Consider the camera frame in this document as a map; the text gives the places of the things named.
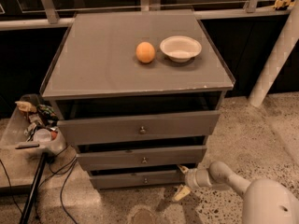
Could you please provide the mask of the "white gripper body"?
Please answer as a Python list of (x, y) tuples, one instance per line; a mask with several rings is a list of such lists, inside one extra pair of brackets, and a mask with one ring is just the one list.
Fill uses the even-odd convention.
[(212, 186), (207, 169), (189, 169), (185, 174), (185, 184), (191, 189)]

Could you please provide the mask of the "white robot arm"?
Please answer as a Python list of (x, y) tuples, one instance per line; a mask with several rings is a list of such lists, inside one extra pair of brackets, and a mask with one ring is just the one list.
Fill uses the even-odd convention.
[(178, 168), (184, 175), (184, 184), (178, 187), (174, 202), (201, 187), (228, 187), (243, 200), (242, 224), (299, 224), (299, 200), (277, 181), (250, 182), (221, 161), (213, 161), (207, 169), (183, 165)]

